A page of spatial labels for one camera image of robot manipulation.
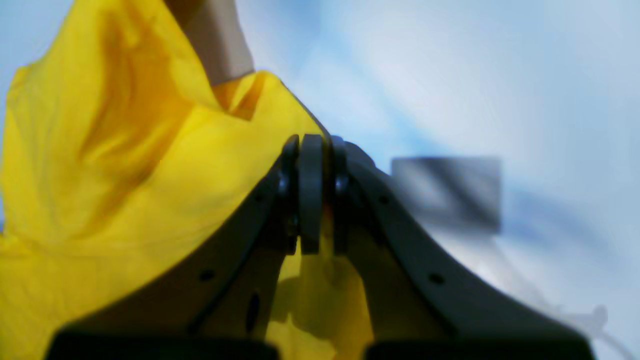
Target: yellow cloth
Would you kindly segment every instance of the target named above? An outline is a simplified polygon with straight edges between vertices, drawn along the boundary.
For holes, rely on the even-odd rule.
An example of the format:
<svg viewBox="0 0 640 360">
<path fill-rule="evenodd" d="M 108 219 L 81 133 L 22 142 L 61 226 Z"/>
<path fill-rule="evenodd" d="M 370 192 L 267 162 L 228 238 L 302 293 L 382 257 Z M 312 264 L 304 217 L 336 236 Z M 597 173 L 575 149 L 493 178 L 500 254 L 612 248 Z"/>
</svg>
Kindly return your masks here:
<svg viewBox="0 0 640 360">
<path fill-rule="evenodd" d="M 58 327 L 180 261 L 290 135 L 318 132 L 268 72 L 212 90 L 161 0 L 78 0 L 7 99 L 0 359 L 41 359 Z M 360 356 L 349 265 L 294 256 L 280 280 L 267 340 L 284 359 Z"/>
</svg>

